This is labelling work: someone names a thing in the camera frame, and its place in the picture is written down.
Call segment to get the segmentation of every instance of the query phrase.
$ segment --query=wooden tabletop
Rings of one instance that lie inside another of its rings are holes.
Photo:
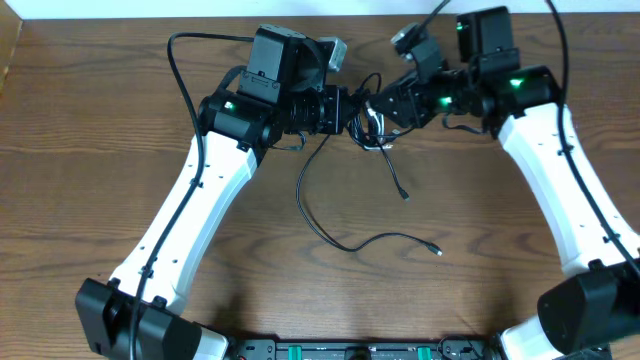
[[[166,60],[174,31],[252,35],[277,23],[349,46],[330,83],[384,84],[408,65],[389,38],[417,16],[28,21],[0,98],[0,357],[95,358],[74,297],[106,282],[173,185],[192,137]],[[640,229],[640,14],[565,15],[568,103],[582,144],[625,219]],[[561,76],[551,16],[514,15],[522,63]],[[431,31],[458,66],[455,20]],[[179,40],[194,102],[246,64],[250,45]],[[471,118],[455,122],[477,124]],[[287,137],[285,142],[297,139]],[[271,151],[229,208],[184,313],[230,333],[283,339],[426,339],[490,335],[535,314],[563,280],[555,244],[520,171],[489,137],[436,119],[390,152],[411,201],[379,153],[333,137],[312,164],[304,202],[325,230],[355,245],[388,231],[439,244],[436,257],[403,239],[357,254],[327,246],[295,204],[302,153]],[[640,339],[615,357],[640,356]]]

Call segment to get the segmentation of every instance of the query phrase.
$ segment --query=white plastic object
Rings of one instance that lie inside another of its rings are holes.
[[[525,110],[520,118],[509,117],[499,134],[504,150],[524,174],[551,228],[558,248],[562,272],[567,277],[585,272],[589,262],[602,260],[605,266],[624,261],[612,242],[605,242],[604,230],[576,182],[567,159],[559,153],[556,104]],[[611,202],[591,167],[573,129],[571,112],[564,109],[567,141],[571,155],[587,188],[620,241],[637,257],[640,239]]]
[[[547,339],[537,315],[507,329],[500,341],[508,360],[551,360],[564,356]]]
[[[229,341],[226,337],[202,328],[202,337],[193,360],[222,360],[228,346]]]
[[[220,220],[257,168],[253,150],[238,149],[236,140],[213,132],[203,140],[206,166],[201,178],[202,187],[193,193],[165,240],[142,297],[146,302],[153,301],[155,296],[163,297],[167,300],[167,310],[176,315],[180,315],[187,305],[196,270]],[[142,267],[186,194],[197,166],[198,149],[194,137],[184,168],[151,226],[111,274],[111,278],[120,279],[118,290],[135,296]]]

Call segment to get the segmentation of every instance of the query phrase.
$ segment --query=green led light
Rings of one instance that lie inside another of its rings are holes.
[[[450,97],[440,98],[440,104],[442,104],[442,106],[449,106],[452,102],[453,100]]]
[[[511,86],[513,86],[514,88],[519,88],[520,85],[522,85],[522,83],[524,82],[523,79],[511,79],[509,80],[509,82],[511,83]]]

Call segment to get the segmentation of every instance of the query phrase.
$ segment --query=white backdrop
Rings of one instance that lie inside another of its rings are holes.
[[[5,0],[23,19],[425,14],[440,0]],[[640,12],[640,0],[555,0],[560,12]],[[507,5],[547,12],[544,0],[453,0],[443,13]]]

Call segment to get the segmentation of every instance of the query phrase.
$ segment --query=wooden table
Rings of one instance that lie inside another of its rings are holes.
[[[338,35],[349,51],[342,73],[329,79],[354,89],[372,71],[388,84],[407,69],[389,38],[420,18],[26,22],[0,98],[0,357],[95,358],[75,294],[87,277],[106,281],[138,242],[192,136],[166,60],[172,32],[252,35],[266,22],[314,38]],[[618,209],[639,229],[640,14],[564,19],[574,122]],[[512,21],[523,64],[548,64],[559,78],[551,16]],[[441,16],[431,31],[458,66],[454,28],[454,17]],[[194,101],[228,68],[246,64],[249,51],[180,40],[175,52]],[[438,243],[444,256],[402,239],[357,254],[327,246],[294,197],[319,140],[303,153],[267,154],[205,255],[185,318],[296,339],[489,335],[533,315],[538,297],[563,279],[551,233],[509,156],[489,137],[446,131],[439,120],[391,151],[411,202],[398,196],[380,154],[347,136],[329,140],[303,197],[345,244],[402,231]],[[637,358],[638,345],[619,341],[616,358]]]

